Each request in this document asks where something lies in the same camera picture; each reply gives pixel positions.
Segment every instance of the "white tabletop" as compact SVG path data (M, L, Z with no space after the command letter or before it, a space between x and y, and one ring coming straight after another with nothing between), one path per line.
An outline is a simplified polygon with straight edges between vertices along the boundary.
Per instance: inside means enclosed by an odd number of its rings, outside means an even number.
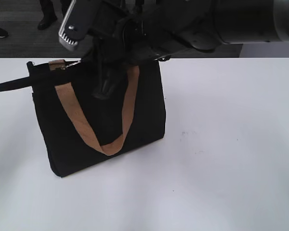
M0 82L27 76L0 59ZM31 89L0 93L0 231L289 231L289 59L161 64L163 140L67 178Z

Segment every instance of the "metal clip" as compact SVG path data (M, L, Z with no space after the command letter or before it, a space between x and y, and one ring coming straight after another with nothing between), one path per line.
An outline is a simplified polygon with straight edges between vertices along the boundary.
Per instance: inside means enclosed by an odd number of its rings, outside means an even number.
M66 70L66 69L68 69L69 67L75 66L75 65L80 64L80 63L81 63L81 61L77 61L77 62L74 62L74 63L72 63L72 64L70 64L70 65L63 66L63 67L61 67L61 69L62 69L62 70Z

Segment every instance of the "dark carpet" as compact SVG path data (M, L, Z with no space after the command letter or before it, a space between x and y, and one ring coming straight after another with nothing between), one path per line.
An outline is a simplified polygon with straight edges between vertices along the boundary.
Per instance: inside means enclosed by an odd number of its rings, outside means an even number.
M128 0L132 7L134 0ZM147 0L148 8L154 0ZM0 0L0 27L10 36L0 39L0 58L79 58L91 45L90 37L81 43L76 52L69 52L58 41L58 30L62 22L60 1L53 0L58 22L45 31L37 30L42 19L38 0ZM206 54L195 50L184 51L176 58L236 58L241 52L241 45L219 47L216 52Z

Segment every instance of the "tan strap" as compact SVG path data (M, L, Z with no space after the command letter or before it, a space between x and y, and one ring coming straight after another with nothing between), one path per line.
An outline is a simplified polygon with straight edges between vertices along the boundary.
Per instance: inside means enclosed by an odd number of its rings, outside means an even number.
M54 61L50 62L50 69L54 70L58 67L62 67L64 61ZM91 148L104 153L105 155L111 156L117 154L123 147L127 134L130 130L131 124L134 119L134 109L135 101L138 88L138 79L139 79L139 67L131 67L127 71L128 74L128 87L124 97L124 103L122 108L122 135L120 135L115 141L110 144L101 146L93 128L90 126L88 120L86 119L81 106L78 102L78 99L75 95L74 89L71 83L64 85L56 86L60 102L73 123L76 131L81 136L83 141L90 146Z

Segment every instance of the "black strap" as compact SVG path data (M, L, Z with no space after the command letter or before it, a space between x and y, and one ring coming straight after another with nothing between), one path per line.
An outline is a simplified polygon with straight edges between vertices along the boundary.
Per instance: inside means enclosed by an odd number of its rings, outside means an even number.
M84 71L82 65L79 64L66 70L56 69L47 73L30 75L26 78L0 83L0 92L27 88L44 82L50 82L52 85L58 86L71 82L74 76L86 76L82 73Z

